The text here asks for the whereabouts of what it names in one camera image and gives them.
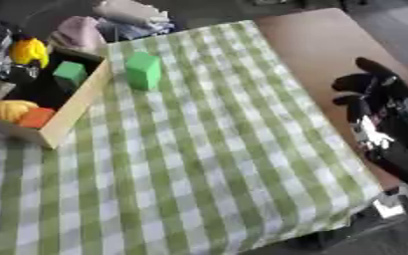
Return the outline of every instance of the yellow object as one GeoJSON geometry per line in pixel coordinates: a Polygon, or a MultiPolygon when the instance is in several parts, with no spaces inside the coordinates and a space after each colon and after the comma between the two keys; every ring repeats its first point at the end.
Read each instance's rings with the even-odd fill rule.
{"type": "Polygon", "coordinates": [[[22,100],[0,101],[0,120],[15,123],[31,108],[37,108],[37,104],[22,100]]]}
{"type": "Polygon", "coordinates": [[[38,60],[40,67],[44,69],[49,63],[48,50],[45,44],[36,38],[16,42],[9,55],[16,64],[27,65],[33,60],[38,60]]]}

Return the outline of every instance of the wooden table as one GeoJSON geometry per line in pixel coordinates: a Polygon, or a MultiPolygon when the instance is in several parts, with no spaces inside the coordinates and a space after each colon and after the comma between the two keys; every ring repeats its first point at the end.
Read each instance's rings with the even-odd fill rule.
{"type": "Polygon", "coordinates": [[[332,103],[334,79],[358,72],[354,60],[366,57],[391,68],[408,84],[408,70],[339,9],[324,9],[256,21],[280,58],[306,88],[334,127],[358,152],[387,190],[399,180],[359,152],[346,121],[345,108],[332,103]]]}

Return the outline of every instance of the cloth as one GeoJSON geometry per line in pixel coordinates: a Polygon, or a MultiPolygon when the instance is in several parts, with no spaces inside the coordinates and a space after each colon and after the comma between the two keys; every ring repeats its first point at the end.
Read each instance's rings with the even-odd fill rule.
{"type": "Polygon", "coordinates": [[[149,36],[165,35],[174,31],[175,25],[173,23],[163,23],[151,28],[146,28],[100,18],[97,28],[108,42],[116,42],[119,38],[123,40],[135,40],[149,36]]]}
{"type": "Polygon", "coordinates": [[[94,8],[104,18],[135,26],[154,28],[169,23],[168,13],[160,12],[151,5],[143,5],[132,0],[106,0],[94,8]]]}
{"type": "Polygon", "coordinates": [[[0,135],[0,252],[235,254],[335,229],[380,192],[253,22],[116,43],[57,150],[0,135]],[[159,56],[157,91],[125,59],[159,56]]]}
{"type": "Polygon", "coordinates": [[[50,41],[57,46],[81,51],[94,51],[106,43],[96,28],[98,23],[93,17],[71,17],[51,34],[50,41]]]}

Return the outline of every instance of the yellow pepper toy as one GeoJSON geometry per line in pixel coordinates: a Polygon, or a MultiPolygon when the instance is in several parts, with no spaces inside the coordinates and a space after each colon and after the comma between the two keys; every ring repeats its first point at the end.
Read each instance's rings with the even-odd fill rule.
{"type": "Polygon", "coordinates": [[[40,62],[40,68],[42,69],[46,68],[49,63],[45,44],[36,38],[16,42],[12,46],[9,56],[13,62],[22,65],[28,65],[37,60],[40,62]]]}

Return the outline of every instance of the folded clothes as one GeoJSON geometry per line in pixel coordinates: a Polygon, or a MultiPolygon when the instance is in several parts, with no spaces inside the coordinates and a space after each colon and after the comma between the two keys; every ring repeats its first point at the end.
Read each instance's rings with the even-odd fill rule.
{"type": "Polygon", "coordinates": [[[138,27],[153,28],[170,22],[166,11],[160,12],[153,6],[132,0],[105,0],[94,10],[108,20],[138,27]]]}
{"type": "Polygon", "coordinates": [[[132,24],[118,23],[109,21],[107,19],[99,19],[97,25],[99,31],[106,38],[108,42],[115,42],[117,40],[134,40],[148,36],[163,35],[172,32],[175,25],[171,22],[157,24],[151,28],[138,27],[132,24]]]}
{"type": "Polygon", "coordinates": [[[99,21],[93,17],[71,17],[51,34],[50,41],[57,46],[93,51],[106,43],[101,32],[96,28],[98,23],[99,21]]]}

